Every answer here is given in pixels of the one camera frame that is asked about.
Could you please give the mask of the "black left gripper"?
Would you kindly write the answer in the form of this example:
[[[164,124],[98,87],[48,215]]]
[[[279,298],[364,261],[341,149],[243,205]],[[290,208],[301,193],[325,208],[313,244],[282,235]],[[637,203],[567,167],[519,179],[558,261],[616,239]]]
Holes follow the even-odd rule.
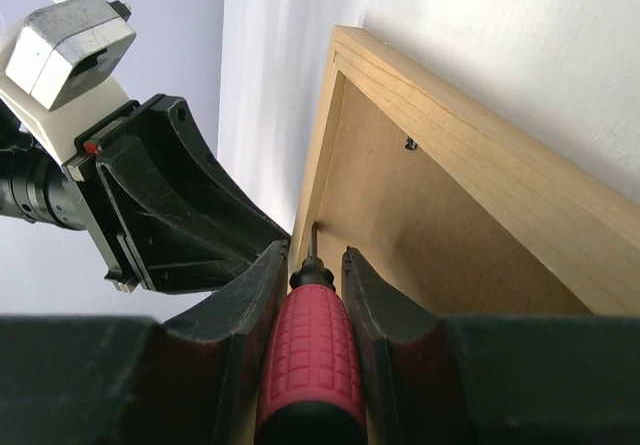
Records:
[[[159,293],[215,291],[272,242],[289,240],[217,161],[185,99],[157,94],[140,117],[139,138],[120,138],[98,155],[100,178],[95,158],[81,152],[76,180],[2,104],[1,215],[87,231],[105,279],[125,293],[140,284],[136,272]]]

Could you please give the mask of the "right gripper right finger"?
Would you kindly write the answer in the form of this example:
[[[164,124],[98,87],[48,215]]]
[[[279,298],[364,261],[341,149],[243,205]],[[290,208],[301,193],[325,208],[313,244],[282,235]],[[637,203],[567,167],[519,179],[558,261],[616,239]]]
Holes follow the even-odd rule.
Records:
[[[342,291],[383,443],[638,442],[637,319],[437,316],[355,248]]]

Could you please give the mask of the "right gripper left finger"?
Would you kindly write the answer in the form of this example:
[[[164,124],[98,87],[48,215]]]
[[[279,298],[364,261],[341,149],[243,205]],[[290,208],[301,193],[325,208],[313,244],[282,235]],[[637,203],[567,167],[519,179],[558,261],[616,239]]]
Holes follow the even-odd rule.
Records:
[[[164,322],[5,316],[5,444],[227,444],[285,295],[286,241]]]

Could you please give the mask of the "red handled screwdriver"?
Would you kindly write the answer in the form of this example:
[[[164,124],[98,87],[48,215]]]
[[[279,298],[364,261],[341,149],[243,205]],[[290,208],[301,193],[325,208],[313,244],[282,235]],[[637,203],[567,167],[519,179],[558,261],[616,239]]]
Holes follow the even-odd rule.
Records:
[[[355,338],[334,275],[318,255],[316,225],[290,287],[266,350],[254,442],[366,444]]]

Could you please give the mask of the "wooden picture frame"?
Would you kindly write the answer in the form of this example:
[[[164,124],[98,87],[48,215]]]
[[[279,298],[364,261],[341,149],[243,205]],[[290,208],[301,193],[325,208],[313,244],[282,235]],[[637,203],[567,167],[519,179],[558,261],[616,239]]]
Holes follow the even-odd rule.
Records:
[[[334,29],[291,245],[437,316],[639,322],[639,208],[368,32]]]

